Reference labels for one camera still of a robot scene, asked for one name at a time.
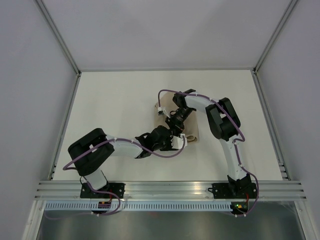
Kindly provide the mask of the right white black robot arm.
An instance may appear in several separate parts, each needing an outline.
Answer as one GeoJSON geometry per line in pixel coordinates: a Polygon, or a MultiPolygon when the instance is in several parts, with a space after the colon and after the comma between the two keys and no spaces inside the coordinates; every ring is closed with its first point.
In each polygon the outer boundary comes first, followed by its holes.
{"type": "Polygon", "coordinates": [[[228,192],[235,198],[241,197],[251,184],[250,174],[242,169],[238,142],[245,137],[240,130],[240,119],[228,98],[214,100],[197,93],[194,89],[185,92],[174,91],[172,98],[178,109],[166,118],[165,122],[175,135],[180,135],[185,126],[184,121],[192,112],[206,114],[213,136],[219,140],[228,167],[228,192]]]}

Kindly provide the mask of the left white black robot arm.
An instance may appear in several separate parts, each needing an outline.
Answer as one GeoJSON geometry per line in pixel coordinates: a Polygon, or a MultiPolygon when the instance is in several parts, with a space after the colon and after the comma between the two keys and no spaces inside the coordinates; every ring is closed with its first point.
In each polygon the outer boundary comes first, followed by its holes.
{"type": "Polygon", "coordinates": [[[143,159],[155,151],[171,151],[173,136],[162,125],[133,140],[118,140],[96,128],[71,144],[67,151],[78,174],[91,185],[92,193],[104,198],[109,193],[109,183],[100,167],[109,157],[143,159]]]}

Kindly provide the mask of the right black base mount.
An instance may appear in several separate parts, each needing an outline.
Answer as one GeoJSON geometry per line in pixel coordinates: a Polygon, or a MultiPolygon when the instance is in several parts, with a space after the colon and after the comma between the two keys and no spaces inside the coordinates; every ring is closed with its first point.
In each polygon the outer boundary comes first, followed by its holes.
{"type": "Polygon", "coordinates": [[[208,192],[213,194],[214,199],[256,199],[258,196],[257,186],[253,182],[245,184],[237,183],[213,183],[208,192]]]}

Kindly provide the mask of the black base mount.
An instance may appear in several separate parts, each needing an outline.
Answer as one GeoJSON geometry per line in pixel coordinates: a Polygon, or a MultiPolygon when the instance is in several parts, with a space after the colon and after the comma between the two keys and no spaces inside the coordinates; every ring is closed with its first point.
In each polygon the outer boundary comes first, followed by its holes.
{"type": "Polygon", "coordinates": [[[213,183],[208,192],[213,194],[214,199],[256,199],[258,196],[257,186],[253,182],[245,184],[237,183],[213,183]]]}
{"type": "Polygon", "coordinates": [[[84,177],[80,178],[81,199],[114,199],[117,196],[120,199],[123,199],[125,193],[125,184],[120,182],[108,182],[106,186],[102,187],[99,190],[92,190],[84,177]]]}

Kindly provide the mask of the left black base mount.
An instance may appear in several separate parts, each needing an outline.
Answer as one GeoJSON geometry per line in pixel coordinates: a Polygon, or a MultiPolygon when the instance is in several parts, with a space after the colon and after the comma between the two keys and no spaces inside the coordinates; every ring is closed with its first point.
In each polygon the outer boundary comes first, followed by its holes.
{"type": "Polygon", "coordinates": [[[102,187],[99,190],[92,190],[84,177],[80,178],[81,199],[114,199],[117,196],[120,199],[123,199],[125,193],[125,184],[120,182],[108,182],[106,186],[102,187]]]}

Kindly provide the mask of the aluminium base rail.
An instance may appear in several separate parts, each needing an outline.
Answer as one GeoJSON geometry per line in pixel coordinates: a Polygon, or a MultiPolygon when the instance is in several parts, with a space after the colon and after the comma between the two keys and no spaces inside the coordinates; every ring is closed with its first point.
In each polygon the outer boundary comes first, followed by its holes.
{"type": "MultiPolygon", "coordinates": [[[[210,201],[210,181],[127,181],[124,182],[125,200],[133,201],[210,201]]],[[[259,201],[305,201],[306,193],[299,181],[260,181],[259,201]]],[[[79,181],[40,181],[35,200],[79,200],[79,181]]]]}

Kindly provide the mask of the right aluminium frame post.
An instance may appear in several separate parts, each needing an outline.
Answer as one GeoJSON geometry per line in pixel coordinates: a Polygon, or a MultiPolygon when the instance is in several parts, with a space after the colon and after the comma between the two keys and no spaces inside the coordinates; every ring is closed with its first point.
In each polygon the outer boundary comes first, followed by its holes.
{"type": "Polygon", "coordinates": [[[263,63],[265,62],[268,54],[272,50],[273,46],[275,45],[277,39],[279,38],[280,34],[284,30],[287,22],[289,21],[291,15],[293,14],[295,8],[299,4],[299,0],[290,0],[287,7],[284,10],[280,20],[278,21],[274,31],[272,32],[265,48],[263,49],[257,63],[253,67],[253,71],[257,73],[259,69],[262,67],[263,63]]]}

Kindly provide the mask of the aluminium frame post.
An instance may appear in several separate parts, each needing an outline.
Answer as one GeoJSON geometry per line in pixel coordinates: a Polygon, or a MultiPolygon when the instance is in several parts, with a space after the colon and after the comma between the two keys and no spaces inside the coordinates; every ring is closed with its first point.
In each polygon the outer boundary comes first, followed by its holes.
{"type": "Polygon", "coordinates": [[[75,74],[77,76],[79,76],[81,74],[81,70],[79,69],[78,65],[76,64],[76,61],[73,58],[66,42],[64,41],[63,36],[61,35],[57,25],[55,24],[55,21],[52,18],[45,2],[43,0],[34,0],[33,2],[36,4],[39,12],[43,16],[46,24],[48,25],[50,31],[52,32],[55,40],[57,41],[57,43],[58,43],[62,53],[64,54],[66,60],[68,61],[69,65],[71,66],[71,68],[73,69],[75,74]]]}
{"type": "Polygon", "coordinates": [[[268,54],[272,50],[273,46],[275,45],[277,39],[279,38],[280,34],[284,30],[287,22],[289,21],[291,15],[293,14],[295,8],[299,4],[299,0],[290,0],[287,7],[284,10],[280,20],[278,21],[274,31],[272,32],[265,48],[263,49],[257,63],[253,67],[253,71],[257,73],[259,69],[262,67],[263,63],[265,62],[268,54]]]}

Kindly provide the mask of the left aluminium frame post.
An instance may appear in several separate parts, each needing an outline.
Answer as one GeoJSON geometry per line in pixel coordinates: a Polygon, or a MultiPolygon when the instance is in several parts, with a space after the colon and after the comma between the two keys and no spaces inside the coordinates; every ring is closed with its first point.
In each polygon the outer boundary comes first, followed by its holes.
{"type": "Polygon", "coordinates": [[[73,58],[66,42],[64,41],[63,36],[61,35],[57,25],[55,24],[55,21],[52,18],[45,2],[43,0],[34,0],[33,2],[36,4],[39,12],[43,16],[46,24],[48,25],[50,31],[52,32],[55,40],[57,41],[57,43],[58,43],[62,53],[64,54],[66,60],[68,61],[69,65],[71,66],[71,68],[73,69],[75,74],[77,76],[79,76],[81,74],[81,70],[79,69],[78,65],[76,64],[76,61],[73,58]]]}

